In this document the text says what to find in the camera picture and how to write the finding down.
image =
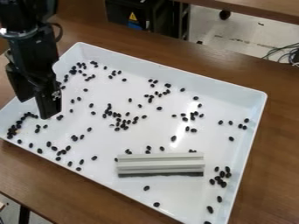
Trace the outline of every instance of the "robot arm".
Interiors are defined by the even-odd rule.
[[[33,96],[40,117],[61,110],[61,92],[52,65],[59,59],[54,32],[46,20],[55,0],[0,0],[0,36],[7,39],[6,73],[21,102]]]

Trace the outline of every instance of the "wooden table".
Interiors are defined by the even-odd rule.
[[[299,223],[299,70],[113,24],[62,21],[64,52],[83,41],[265,91],[268,103],[230,223]],[[0,59],[0,108],[12,97]],[[104,186],[0,141],[0,192],[59,224],[176,223]]]
[[[299,25],[298,0],[178,0]]]

